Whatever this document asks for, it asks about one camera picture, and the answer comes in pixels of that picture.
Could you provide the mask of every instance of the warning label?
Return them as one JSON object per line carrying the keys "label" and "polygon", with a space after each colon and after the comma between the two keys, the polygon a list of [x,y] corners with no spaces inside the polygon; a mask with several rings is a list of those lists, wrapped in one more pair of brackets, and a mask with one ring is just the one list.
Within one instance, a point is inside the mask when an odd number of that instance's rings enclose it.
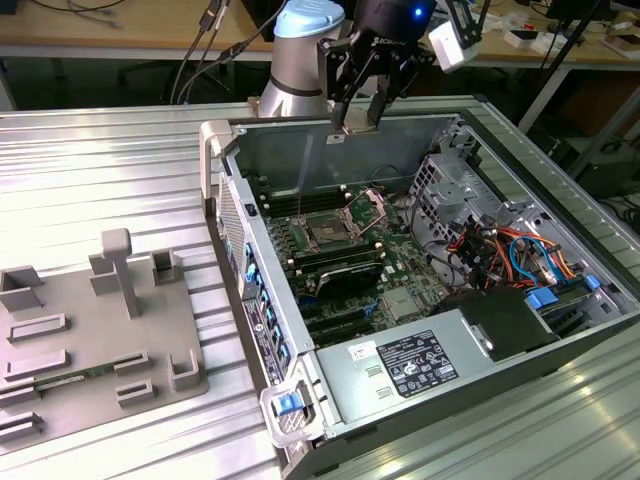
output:
{"label": "warning label", "polygon": [[282,381],[282,373],[278,366],[278,362],[276,361],[276,357],[273,355],[271,342],[269,341],[269,336],[264,328],[260,309],[258,308],[258,302],[251,300],[244,302],[243,305],[244,311],[247,315],[247,320],[249,321],[249,326],[251,327],[251,332],[253,333],[254,341],[258,346],[260,360],[269,375],[269,383],[271,385],[277,385]]}
{"label": "warning label", "polygon": [[458,378],[431,330],[380,345],[378,354],[396,390],[405,398]]}

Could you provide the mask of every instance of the cable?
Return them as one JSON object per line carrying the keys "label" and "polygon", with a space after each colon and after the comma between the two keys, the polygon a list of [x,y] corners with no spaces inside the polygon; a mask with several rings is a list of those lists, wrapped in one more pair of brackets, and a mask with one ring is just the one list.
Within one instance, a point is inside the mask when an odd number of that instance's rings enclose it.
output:
{"label": "cable", "polygon": [[112,3],[107,3],[105,5],[100,5],[98,7],[83,7],[81,9],[75,9],[75,8],[60,8],[60,7],[55,7],[53,5],[48,5],[46,3],[42,3],[39,0],[31,0],[33,3],[40,5],[41,7],[45,7],[45,8],[49,8],[51,10],[55,10],[57,12],[95,12],[96,10],[102,10],[104,8],[109,8],[109,7],[115,7],[116,5],[120,5],[121,3],[126,2],[127,0],[117,0],[115,2]]}
{"label": "cable", "polygon": [[[508,228],[508,227],[500,228],[500,229],[498,229],[498,232],[500,232],[500,233],[502,233],[504,235],[510,236],[511,238],[519,238],[519,237],[523,237],[523,236],[532,237],[532,238],[535,238],[536,240],[541,241],[544,244],[549,245],[550,247],[556,247],[557,246],[551,240],[547,240],[546,238],[543,238],[540,235],[535,234],[533,232],[523,233],[520,230],[515,230],[513,228]],[[573,271],[567,265],[567,262],[564,259],[563,255],[562,255],[562,252],[560,252],[558,250],[558,251],[554,252],[554,255],[557,255],[557,257],[558,257],[558,265],[559,265],[560,269],[562,270],[562,273],[564,273],[564,275],[567,278],[576,278],[576,275],[573,273]]]}
{"label": "cable", "polygon": [[527,272],[525,269],[520,268],[520,265],[518,265],[518,262],[515,259],[515,245],[518,242],[518,240],[520,240],[521,238],[522,237],[516,238],[513,242],[511,242],[511,246],[509,247],[509,258],[511,259],[513,268],[515,268],[518,272],[520,272],[525,277],[529,278],[530,280],[533,280],[534,285],[537,287],[539,286],[539,284],[538,284],[538,280],[536,280],[536,277],[534,277],[533,274]]}
{"label": "cable", "polygon": [[[498,0],[497,2],[491,2],[492,7],[499,7],[500,5],[502,5],[504,2],[506,2],[507,0]],[[471,0],[468,0],[470,6],[472,7],[484,7],[484,2],[482,3],[473,3]]]}
{"label": "cable", "polygon": [[[74,15],[84,18],[85,20],[92,20],[94,22],[104,23],[105,25],[108,25],[112,28],[123,27],[123,25],[120,22],[116,22],[115,20],[105,20],[103,18],[97,18],[97,17],[92,17],[91,15],[87,15],[87,13],[83,11],[83,9],[86,9],[87,7],[85,7],[84,5],[80,5],[79,3],[76,3],[72,0],[67,0],[67,6],[71,9]],[[96,10],[95,13],[96,14],[100,13],[105,16],[113,15],[113,11],[109,10],[108,8]]]}
{"label": "cable", "polygon": [[[196,73],[199,72],[200,69],[202,68],[202,64],[204,63],[205,59],[207,58],[207,55],[209,54],[209,51],[211,50],[213,41],[218,36],[218,32],[220,31],[220,25],[222,24],[222,19],[224,18],[225,13],[227,12],[227,8],[229,8],[230,2],[231,0],[226,0],[224,4],[220,3],[220,7],[218,8],[218,11],[215,12],[216,24],[213,27],[213,33],[211,34],[211,38],[209,38],[209,43],[207,43],[207,46],[204,49],[204,52],[202,52],[202,56],[198,61],[198,65],[196,66]],[[185,103],[189,103],[189,97],[191,96],[191,89],[193,88],[193,85],[194,83],[189,85],[189,89],[187,90],[187,94],[184,99]]]}
{"label": "cable", "polygon": [[232,45],[231,47],[227,48],[222,53],[220,53],[218,58],[216,58],[213,62],[209,63],[209,65],[207,65],[206,67],[202,68],[199,72],[195,72],[191,76],[191,78],[189,80],[187,80],[187,83],[185,83],[185,85],[182,87],[182,90],[178,94],[177,103],[178,104],[181,103],[180,100],[182,99],[184,93],[189,88],[189,85],[191,85],[193,82],[195,82],[196,78],[198,78],[200,75],[202,75],[206,71],[212,69],[216,65],[225,64],[225,63],[229,63],[229,62],[233,61],[238,55],[240,55],[242,52],[244,52],[246,50],[246,48],[251,44],[251,42],[253,42],[258,37],[258,35],[260,35],[277,18],[278,15],[280,15],[282,10],[284,10],[284,7],[287,4],[287,1],[288,0],[283,0],[282,4],[278,8],[278,10],[273,15],[271,15],[255,31],[255,33],[253,35],[251,35],[246,40],[244,40],[242,42],[238,42],[238,43]]}
{"label": "cable", "polygon": [[203,35],[204,35],[204,30],[201,28],[200,30],[198,30],[198,34],[196,35],[196,38],[193,39],[191,46],[189,46],[187,53],[182,59],[182,62],[180,62],[180,67],[178,68],[176,77],[173,80],[173,87],[171,88],[171,97],[169,97],[169,105],[173,105],[173,99],[176,96],[176,90],[178,89],[178,83],[180,83],[180,77],[182,76],[182,71],[184,70],[184,67],[187,65],[187,62],[189,61],[189,58],[193,54],[193,51],[196,49],[196,47],[200,43],[200,40],[202,40]]}
{"label": "cable", "polygon": [[509,247],[509,257],[511,259],[511,263],[513,264],[513,267],[518,270],[520,273],[526,275],[527,277],[533,279],[532,275],[529,274],[528,272],[526,272],[526,270],[524,270],[523,268],[520,267],[520,265],[518,264],[518,261],[515,259],[514,253],[515,253],[515,245],[518,242],[518,240],[528,240],[531,243],[533,243],[534,245],[536,245],[541,251],[542,254],[544,255],[545,260],[547,261],[547,265],[549,265],[549,269],[551,270],[551,273],[553,273],[553,275],[559,280],[559,281],[564,281],[566,280],[565,277],[565,273],[559,268],[557,267],[554,263],[553,260],[551,259],[551,256],[549,255],[549,252],[547,251],[547,249],[544,247],[544,245],[542,244],[542,242],[537,239],[537,238],[533,238],[533,237],[529,237],[529,236],[521,236],[518,237],[516,239],[513,240],[513,242],[511,242],[511,246]]}
{"label": "cable", "polygon": [[420,200],[422,199],[422,195],[424,194],[424,191],[426,190],[426,188],[427,188],[427,184],[424,183],[422,187],[420,187],[420,191],[415,197],[416,200],[413,204],[413,208],[411,211],[411,223],[409,224],[409,233],[411,233],[411,238],[413,238],[414,242],[416,242],[418,245],[420,244],[420,242],[418,242],[418,240],[416,239],[415,233],[413,233],[413,226],[416,221],[416,213],[418,212],[418,207],[420,206]]}
{"label": "cable", "polygon": [[193,54],[193,51],[197,48],[200,40],[202,40],[203,35],[211,30],[213,24],[216,23],[216,19],[218,17],[218,13],[222,8],[222,0],[210,0],[207,8],[202,12],[202,17],[200,17],[200,29],[198,30],[198,34],[196,38],[193,39],[191,46],[187,50],[182,62],[180,62],[180,67],[178,68],[178,72],[176,73],[176,77],[173,82],[173,88],[171,89],[171,97],[169,97],[169,105],[173,105],[173,100],[175,99],[176,90],[178,89],[178,83],[180,83],[180,78],[182,77],[182,72],[184,67],[187,65],[189,58]]}

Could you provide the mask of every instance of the pcie slot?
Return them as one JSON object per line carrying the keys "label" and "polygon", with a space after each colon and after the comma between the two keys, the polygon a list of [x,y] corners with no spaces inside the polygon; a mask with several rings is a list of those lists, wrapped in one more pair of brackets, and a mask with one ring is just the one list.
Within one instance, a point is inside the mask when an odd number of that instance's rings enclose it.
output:
{"label": "pcie slot", "polygon": [[343,325],[311,332],[311,338],[319,345],[326,343],[340,343],[349,340],[357,334],[367,334],[373,330],[368,320],[355,320]]}
{"label": "pcie slot", "polygon": [[309,332],[318,332],[321,330],[326,330],[336,325],[342,325],[346,322],[352,322],[354,320],[361,320],[364,317],[364,310],[357,310],[351,313],[345,313],[344,315],[337,315],[335,317],[325,318],[322,320],[316,320],[315,322],[311,322],[307,324],[307,330]]}

